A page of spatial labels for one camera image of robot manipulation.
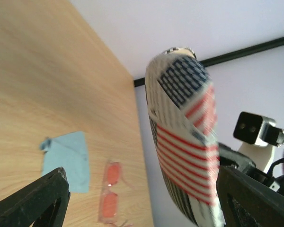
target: black molding strip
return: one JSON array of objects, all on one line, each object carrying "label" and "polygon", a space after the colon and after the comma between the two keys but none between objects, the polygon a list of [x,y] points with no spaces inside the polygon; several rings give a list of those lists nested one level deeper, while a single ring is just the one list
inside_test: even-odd
[{"label": "black molding strip", "polygon": [[[247,47],[241,50],[237,50],[237,51],[233,51],[230,53],[226,53],[226,54],[222,54],[213,58],[209,58],[203,61],[200,61],[205,67],[209,67],[209,66],[213,66],[213,65],[217,65],[226,61],[231,61],[237,58],[242,58],[245,56],[249,56],[252,55],[254,53],[259,53],[262,51],[267,51],[279,46],[283,46],[284,45],[284,37],[282,38],[278,38],[278,39],[274,39],[262,44],[258,44],[258,45],[254,45],[251,47]],[[134,80],[134,87],[139,87],[142,85],[145,85],[145,78],[141,78],[141,79],[135,79]]]}]

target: wood grain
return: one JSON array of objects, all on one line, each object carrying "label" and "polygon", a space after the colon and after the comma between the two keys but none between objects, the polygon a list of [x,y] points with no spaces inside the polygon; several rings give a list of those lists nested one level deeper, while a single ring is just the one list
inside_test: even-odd
[{"label": "wood grain", "polygon": [[71,195],[64,225],[97,227],[105,163],[124,177],[119,222],[153,226],[133,78],[67,0],[0,0],[0,200],[41,176],[45,137],[84,131],[89,193]]}]

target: light blue cloth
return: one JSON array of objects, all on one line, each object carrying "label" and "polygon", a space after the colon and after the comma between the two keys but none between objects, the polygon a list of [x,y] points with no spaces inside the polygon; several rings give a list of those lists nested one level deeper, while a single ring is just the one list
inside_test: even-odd
[{"label": "light blue cloth", "polygon": [[89,154],[82,131],[46,139],[40,150],[45,152],[42,176],[63,167],[70,192],[89,191]]}]

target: sunglasses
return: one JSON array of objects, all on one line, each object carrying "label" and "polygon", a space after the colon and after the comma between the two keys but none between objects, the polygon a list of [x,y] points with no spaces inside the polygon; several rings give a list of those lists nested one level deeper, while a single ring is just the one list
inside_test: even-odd
[{"label": "sunglasses", "polygon": [[[133,188],[123,178],[121,163],[108,160],[106,167],[105,167],[104,177],[103,177],[103,186],[102,186],[102,193],[100,196],[98,221],[104,224],[110,224],[114,227],[118,227],[115,223],[117,222],[118,199],[119,198],[118,198],[118,194],[110,191],[110,188],[116,185],[120,179],[125,184]],[[126,223],[127,223],[127,220],[119,227],[133,226],[133,224],[126,225]]]}]

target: orange lens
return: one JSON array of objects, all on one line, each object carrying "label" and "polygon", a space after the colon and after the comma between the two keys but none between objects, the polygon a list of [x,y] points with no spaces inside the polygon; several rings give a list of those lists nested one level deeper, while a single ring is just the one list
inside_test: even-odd
[{"label": "orange lens", "polygon": [[120,171],[121,167],[120,164],[115,162],[115,163],[110,163],[108,170],[107,170],[107,182],[111,185],[114,185],[118,182],[119,177],[120,177]]},{"label": "orange lens", "polygon": [[103,198],[102,216],[104,218],[113,218],[117,214],[118,195],[110,192]]}]

